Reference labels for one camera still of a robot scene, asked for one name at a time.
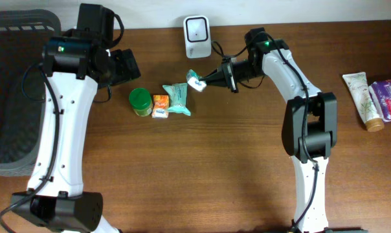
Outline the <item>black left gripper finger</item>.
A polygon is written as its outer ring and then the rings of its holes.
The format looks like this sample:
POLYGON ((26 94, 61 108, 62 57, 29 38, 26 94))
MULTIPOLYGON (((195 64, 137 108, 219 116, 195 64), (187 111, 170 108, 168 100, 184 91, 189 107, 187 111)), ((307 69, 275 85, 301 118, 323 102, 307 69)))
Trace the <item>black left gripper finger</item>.
POLYGON ((123 75, 126 80, 134 80, 141 76, 137 61, 131 49, 123 50, 123 75))
POLYGON ((120 85, 130 81, 130 73, 128 67, 128 50, 114 50, 111 52, 111 85, 120 85))

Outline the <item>white Pantene tube gold cap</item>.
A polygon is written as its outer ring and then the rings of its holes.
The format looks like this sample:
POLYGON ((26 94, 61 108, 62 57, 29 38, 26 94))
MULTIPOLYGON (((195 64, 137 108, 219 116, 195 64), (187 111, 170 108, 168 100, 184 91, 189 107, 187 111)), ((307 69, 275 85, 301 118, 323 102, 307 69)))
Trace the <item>white Pantene tube gold cap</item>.
POLYGON ((368 81, 365 72, 343 74, 348 90, 353 98, 359 116, 368 132, 382 130, 385 125, 368 90, 368 81))

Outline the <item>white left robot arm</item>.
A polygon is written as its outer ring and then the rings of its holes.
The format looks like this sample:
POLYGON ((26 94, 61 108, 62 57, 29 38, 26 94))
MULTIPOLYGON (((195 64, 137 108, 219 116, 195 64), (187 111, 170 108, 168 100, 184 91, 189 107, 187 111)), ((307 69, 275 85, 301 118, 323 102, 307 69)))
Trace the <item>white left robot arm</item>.
POLYGON ((119 50, 114 11, 80 5, 75 28, 51 38, 36 65, 45 84, 39 151, 27 188, 9 211, 52 232, 115 232, 103 215, 103 197, 86 192, 82 156, 97 91, 140 76, 131 50, 119 50))

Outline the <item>orange tissue pack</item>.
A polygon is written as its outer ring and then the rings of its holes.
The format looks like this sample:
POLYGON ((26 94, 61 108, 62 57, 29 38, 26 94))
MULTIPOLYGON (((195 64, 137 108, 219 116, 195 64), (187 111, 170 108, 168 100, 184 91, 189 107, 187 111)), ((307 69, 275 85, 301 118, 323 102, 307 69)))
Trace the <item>orange tissue pack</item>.
POLYGON ((170 101, 168 95, 154 95, 151 116, 153 118, 168 118, 169 105, 170 101))

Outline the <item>grey plastic basket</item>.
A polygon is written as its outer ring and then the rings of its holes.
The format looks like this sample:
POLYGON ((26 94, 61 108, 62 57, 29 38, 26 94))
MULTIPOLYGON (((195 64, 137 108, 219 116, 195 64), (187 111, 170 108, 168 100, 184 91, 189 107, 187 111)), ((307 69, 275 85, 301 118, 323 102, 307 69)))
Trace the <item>grey plastic basket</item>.
POLYGON ((48 10, 0 11, 0 176, 30 175, 41 134, 45 88, 27 68, 41 61, 44 44, 61 32, 48 10))

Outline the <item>purple red Carefree pad pack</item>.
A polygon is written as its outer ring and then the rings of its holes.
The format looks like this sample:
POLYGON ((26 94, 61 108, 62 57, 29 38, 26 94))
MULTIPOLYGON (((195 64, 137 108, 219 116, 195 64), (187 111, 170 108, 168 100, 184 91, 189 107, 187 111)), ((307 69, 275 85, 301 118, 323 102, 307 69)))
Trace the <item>purple red Carefree pad pack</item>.
POLYGON ((391 122, 391 80, 374 82, 368 90, 380 117, 391 122))

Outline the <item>small teal tissue pack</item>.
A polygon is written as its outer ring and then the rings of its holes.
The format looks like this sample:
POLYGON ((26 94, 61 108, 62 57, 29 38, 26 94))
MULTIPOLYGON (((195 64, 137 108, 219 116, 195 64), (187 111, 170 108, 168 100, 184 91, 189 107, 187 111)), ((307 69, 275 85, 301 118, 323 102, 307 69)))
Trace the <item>small teal tissue pack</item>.
POLYGON ((201 77, 192 69, 186 73, 187 84, 198 92, 202 92, 206 87, 206 81, 203 81, 201 77))

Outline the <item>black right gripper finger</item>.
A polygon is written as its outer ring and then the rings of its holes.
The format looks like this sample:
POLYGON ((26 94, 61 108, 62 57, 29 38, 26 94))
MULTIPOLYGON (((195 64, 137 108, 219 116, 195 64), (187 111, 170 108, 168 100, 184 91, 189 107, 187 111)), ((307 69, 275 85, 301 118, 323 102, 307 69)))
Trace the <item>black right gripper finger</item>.
POLYGON ((210 74, 203 76, 201 80, 220 80, 221 79, 221 71, 214 70, 210 74))
POLYGON ((216 86, 216 87, 226 87, 227 83, 223 79, 218 79, 218 80, 205 80, 206 84, 208 86, 216 86))

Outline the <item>teal wet wipes pack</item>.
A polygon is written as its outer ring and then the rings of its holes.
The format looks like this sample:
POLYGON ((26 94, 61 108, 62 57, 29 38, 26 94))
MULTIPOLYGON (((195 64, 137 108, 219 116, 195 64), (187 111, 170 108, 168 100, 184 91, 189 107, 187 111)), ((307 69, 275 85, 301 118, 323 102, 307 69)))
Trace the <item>teal wet wipes pack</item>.
POLYGON ((163 85, 163 89, 168 93, 170 98, 169 113, 181 113, 190 116, 191 112, 186 107, 187 83, 175 83, 173 85, 163 85))

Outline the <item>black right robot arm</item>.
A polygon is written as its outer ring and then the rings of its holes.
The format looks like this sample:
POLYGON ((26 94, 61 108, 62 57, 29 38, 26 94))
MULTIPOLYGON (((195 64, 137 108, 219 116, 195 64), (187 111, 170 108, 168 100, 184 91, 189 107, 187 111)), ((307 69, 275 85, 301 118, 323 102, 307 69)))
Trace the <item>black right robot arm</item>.
POLYGON ((207 85, 227 87, 233 93, 245 80, 268 76, 286 102, 282 144, 295 171, 296 210, 290 232, 329 232, 325 208, 325 175, 331 149, 337 141, 337 99, 315 87, 298 68, 282 39, 264 28, 245 35, 248 58, 236 61, 212 41, 222 58, 219 68, 203 77, 207 85))

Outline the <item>green lidded jar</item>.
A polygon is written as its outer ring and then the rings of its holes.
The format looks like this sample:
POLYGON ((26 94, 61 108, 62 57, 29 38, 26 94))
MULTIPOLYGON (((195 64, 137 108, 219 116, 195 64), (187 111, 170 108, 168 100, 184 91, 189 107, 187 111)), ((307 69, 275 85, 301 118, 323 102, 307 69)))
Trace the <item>green lidded jar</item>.
POLYGON ((136 88, 129 94, 129 102, 136 115, 149 116, 152 112, 153 102, 150 92, 145 88, 136 88))

